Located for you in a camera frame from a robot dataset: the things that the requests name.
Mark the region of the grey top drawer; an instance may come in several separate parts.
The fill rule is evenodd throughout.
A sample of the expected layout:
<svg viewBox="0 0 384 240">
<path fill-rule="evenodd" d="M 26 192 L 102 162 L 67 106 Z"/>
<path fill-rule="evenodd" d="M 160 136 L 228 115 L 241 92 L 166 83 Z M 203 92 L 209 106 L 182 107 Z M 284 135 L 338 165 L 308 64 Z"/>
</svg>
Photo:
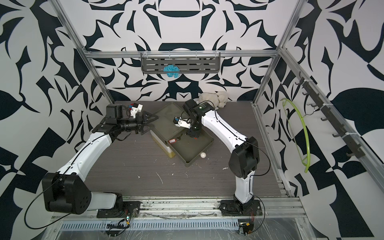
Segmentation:
<svg viewBox="0 0 384 240">
<path fill-rule="evenodd" d="M 201 153 L 213 144 L 214 138 L 205 130 L 195 139 L 187 135 L 186 128 L 174 125 L 174 117 L 179 117 L 183 109 L 175 103 L 169 103 L 155 112 L 159 118 L 153 122 L 151 135 L 169 155 L 179 156 L 186 167 L 191 166 Z"/>
</svg>

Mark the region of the three-drawer storage box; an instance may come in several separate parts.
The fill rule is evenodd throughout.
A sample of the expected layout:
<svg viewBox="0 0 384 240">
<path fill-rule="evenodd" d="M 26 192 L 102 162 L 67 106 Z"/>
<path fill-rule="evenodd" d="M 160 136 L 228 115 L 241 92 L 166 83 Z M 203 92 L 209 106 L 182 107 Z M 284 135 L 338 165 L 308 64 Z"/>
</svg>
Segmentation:
<svg viewBox="0 0 384 240">
<path fill-rule="evenodd" d="M 187 153 L 188 136 L 187 129 L 176 127 L 173 123 L 175 117 L 179 117 L 183 109 L 175 103 L 168 103 L 155 112 L 159 117 L 153 122 L 154 128 L 150 131 L 153 140 L 169 157 L 179 156 L 185 162 L 190 162 L 193 158 Z M 169 140 L 180 137 L 180 141 L 169 144 Z"/>
</svg>

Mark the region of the keys with red tag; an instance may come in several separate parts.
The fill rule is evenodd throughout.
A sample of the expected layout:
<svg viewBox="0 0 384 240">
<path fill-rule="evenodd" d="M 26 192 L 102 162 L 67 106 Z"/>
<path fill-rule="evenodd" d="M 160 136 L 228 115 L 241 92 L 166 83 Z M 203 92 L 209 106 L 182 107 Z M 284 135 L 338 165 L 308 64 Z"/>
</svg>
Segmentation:
<svg viewBox="0 0 384 240">
<path fill-rule="evenodd" d="M 168 142 L 169 142 L 169 144 L 174 144 L 174 143 L 177 143 L 177 142 L 179 142 L 179 141 L 180 141 L 180 137 L 170 139 Z"/>
</svg>

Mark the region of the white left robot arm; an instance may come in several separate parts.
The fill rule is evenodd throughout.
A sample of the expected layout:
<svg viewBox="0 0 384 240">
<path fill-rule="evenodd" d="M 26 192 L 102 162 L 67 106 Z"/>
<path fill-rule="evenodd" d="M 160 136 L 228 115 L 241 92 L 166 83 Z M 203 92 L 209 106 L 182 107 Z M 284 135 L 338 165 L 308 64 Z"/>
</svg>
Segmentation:
<svg viewBox="0 0 384 240">
<path fill-rule="evenodd" d="M 121 194 L 92 192 L 85 181 L 101 154 L 123 133 L 145 134 L 153 127 L 158 116 L 144 111 L 135 117 L 120 114 L 105 118 L 93 130 L 85 145 L 55 173 L 42 179 L 45 209 L 48 212 L 81 215 L 86 211 L 124 213 Z"/>
</svg>

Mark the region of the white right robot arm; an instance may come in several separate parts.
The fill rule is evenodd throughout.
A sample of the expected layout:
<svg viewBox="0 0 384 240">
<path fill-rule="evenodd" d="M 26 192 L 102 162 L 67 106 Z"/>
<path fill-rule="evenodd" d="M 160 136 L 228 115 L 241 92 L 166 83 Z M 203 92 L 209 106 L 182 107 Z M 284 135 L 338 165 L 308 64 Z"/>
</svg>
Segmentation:
<svg viewBox="0 0 384 240">
<path fill-rule="evenodd" d="M 208 128 L 231 153 L 229 169 L 236 177 L 234 199 L 221 204 L 221 211 L 228 214 L 244 214 L 255 202 L 252 177 L 260 162 L 259 145 L 254 137 L 248 138 L 229 125 L 210 101 L 196 103 L 188 100 L 183 105 L 188 118 L 175 117 L 174 124 L 187 129 L 187 135 L 197 138 L 202 127 Z"/>
</svg>

